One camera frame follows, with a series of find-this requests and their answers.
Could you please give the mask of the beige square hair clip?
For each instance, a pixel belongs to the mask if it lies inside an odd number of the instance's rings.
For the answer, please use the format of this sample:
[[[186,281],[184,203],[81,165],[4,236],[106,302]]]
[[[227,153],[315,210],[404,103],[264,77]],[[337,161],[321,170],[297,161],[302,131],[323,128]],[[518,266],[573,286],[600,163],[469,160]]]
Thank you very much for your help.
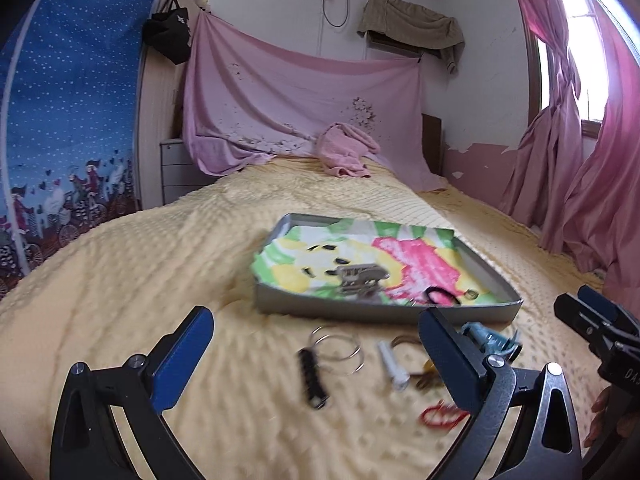
[[[344,297],[372,298],[381,290],[382,281],[390,277],[388,271],[376,263],[338,266],[336,276],[340,279],[340,293]]]

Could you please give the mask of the blue hair clip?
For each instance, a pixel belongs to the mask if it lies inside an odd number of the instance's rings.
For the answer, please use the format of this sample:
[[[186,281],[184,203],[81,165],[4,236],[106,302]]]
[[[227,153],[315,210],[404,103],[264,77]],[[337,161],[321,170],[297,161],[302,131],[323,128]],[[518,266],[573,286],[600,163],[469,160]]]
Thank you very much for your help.
[[[460,328],[460,334],[468,337],[483,356],[501,356],[508,363],[513,363],[523,348],[518,330],[507,337],[480,322],[469,322]]]

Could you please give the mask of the white hair clip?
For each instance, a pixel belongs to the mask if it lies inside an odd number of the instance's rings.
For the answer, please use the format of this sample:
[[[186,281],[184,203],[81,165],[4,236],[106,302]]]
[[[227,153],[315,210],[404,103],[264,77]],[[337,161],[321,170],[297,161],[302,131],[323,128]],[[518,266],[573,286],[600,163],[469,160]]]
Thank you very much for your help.
[[[392,388],[396,391],[406,390],[410,384],[410,375],[397,361],[392,345],[388,341],[380,340],[376,346]]]

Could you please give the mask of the pink window curtain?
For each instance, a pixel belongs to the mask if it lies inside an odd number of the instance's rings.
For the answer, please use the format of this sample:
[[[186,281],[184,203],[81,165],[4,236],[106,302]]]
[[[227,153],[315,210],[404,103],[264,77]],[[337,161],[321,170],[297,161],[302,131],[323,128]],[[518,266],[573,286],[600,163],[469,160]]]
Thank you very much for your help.
[[[516,150],[500,208],[540,229],[539,245],[566,252],[582,272],[604,274],[605,296],[639,311],[639,50],[616,0],[589,0],[608,70],[598,140],[584,152],[580,79],[562,0],[518,0],[548,48],[550,101]]]

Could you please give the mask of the black hair clip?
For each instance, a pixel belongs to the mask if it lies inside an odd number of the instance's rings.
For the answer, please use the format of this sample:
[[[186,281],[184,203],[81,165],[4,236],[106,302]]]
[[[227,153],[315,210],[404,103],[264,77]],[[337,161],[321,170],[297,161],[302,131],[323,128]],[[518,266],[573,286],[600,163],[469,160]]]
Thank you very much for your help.
[[[301,348],[297,352],[300,372],[302,373],[304,391],[308,405],[314,410],[321,410],[329,401],[329,393],[322,384],[317,358],[311,348]]]

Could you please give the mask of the metal tray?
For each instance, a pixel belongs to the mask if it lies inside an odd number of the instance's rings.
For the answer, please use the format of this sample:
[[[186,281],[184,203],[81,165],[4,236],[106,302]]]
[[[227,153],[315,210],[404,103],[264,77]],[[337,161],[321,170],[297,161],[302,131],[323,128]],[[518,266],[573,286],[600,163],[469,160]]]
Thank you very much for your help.
[[[523,299],[452,229],[286,214],[252,265],[264,313],[413,324],[438,307],[454,325],[510,323]]]

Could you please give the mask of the colourful cartoon towel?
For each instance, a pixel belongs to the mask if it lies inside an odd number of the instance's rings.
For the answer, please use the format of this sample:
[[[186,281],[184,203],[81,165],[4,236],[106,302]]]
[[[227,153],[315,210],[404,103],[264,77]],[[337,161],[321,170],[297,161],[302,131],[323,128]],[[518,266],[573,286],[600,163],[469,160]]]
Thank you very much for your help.
[[[499,301],[492,287],[463,261],[450,229],[341,219],[327,226],[292,226],[254,257],[258,283],[309,297],[345,300],[343,274],[374,268],[373,293],[382,304],[486,306]]]

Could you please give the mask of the grey drawer unit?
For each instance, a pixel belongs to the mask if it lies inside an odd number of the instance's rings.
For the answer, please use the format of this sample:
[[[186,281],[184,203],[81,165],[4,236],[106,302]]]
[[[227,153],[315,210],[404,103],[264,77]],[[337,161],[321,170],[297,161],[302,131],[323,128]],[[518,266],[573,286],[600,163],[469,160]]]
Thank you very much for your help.
[[[160,176],[165,205],[218,180],[198,169],[180,139],[160,142]]]

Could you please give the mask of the dark wooden headboard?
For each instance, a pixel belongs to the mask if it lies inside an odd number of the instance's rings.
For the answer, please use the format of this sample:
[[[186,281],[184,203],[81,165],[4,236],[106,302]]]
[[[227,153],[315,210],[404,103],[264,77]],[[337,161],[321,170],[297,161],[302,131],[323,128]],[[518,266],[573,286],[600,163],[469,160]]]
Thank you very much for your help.
[[[422,153],[433,174],[442,175],[442,120],[422,115]]]

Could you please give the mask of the wooden wardrobe panel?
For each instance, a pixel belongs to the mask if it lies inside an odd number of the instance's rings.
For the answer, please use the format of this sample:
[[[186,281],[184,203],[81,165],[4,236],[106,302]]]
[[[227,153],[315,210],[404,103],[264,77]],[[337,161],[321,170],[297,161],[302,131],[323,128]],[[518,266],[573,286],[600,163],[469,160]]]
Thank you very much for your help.
[[[134,168],[141,209],[164,204],[160,144],[180,136],[183,72],[186,63],[174,64],[152,47],[143,45],[139,74]]]

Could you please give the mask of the pink crumpled cloth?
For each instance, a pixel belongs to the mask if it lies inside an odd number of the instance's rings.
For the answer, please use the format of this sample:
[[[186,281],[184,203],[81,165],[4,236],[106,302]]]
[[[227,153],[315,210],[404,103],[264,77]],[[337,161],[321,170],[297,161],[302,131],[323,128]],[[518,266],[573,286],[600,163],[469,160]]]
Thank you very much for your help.
[[[338,178],[370,178],[363,159],[378,154],[380,146],[360,128],[334,122],[320,134],[314,149],[326,174]]]

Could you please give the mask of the pink hanging sheet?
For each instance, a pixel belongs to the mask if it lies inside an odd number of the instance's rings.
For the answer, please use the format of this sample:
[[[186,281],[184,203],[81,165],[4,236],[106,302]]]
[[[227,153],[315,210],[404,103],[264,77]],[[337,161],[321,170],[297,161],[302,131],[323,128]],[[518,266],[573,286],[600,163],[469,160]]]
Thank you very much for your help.
[[[378,144],[378,164],[416,192],[444,188],[422,152],[421,69],[413,58],[337,61],[282,49],[212,14],[195,24],[182,138],[198,169],[222,177],[276,156],[314,157],[344,124]]]

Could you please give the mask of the blue patterned wardrobe curtain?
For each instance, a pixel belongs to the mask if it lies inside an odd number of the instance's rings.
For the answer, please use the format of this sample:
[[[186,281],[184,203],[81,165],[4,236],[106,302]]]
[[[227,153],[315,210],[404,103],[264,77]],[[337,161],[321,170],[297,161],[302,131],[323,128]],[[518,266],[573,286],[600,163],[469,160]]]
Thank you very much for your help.
[[[142,27],[154,0],[35,0],[1,50],[1,288],[137,208]]]

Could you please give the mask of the black hanging bag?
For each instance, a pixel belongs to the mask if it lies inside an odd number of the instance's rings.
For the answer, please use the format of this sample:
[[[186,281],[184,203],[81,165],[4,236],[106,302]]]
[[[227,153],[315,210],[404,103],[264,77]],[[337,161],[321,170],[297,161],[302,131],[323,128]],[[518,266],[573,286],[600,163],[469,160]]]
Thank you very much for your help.
[[[178,0],[166,0],[143,24],[142,41],[171,63],[185,63],[191,56],[189,10]]]

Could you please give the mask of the olive hanging towel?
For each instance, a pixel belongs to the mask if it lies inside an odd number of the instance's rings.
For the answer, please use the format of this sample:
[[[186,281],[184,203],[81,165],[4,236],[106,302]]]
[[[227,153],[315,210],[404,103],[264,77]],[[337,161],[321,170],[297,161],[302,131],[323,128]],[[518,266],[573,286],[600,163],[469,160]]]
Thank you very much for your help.
[[[455,18],[404,0],[368,0],[357,34],[379,46],[435,55],[450,75],[458,72],[465,46]]]

